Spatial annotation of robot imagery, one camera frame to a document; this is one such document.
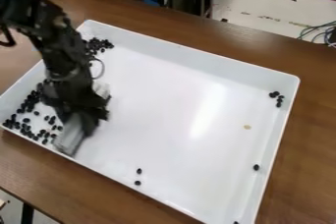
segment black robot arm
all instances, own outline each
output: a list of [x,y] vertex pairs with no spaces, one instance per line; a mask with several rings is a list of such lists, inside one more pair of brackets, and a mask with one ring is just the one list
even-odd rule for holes
[[92,135],[99,119],[107,119],[108,98],[92,90],[91,59],[62,8],[48,0],[0,0],[0,29],[7,38],[2,46],[16,44],[8,28],[26,35],[41,54],[47,79],[43,102],[53,106],[64,123],[78,114],[84,136]]

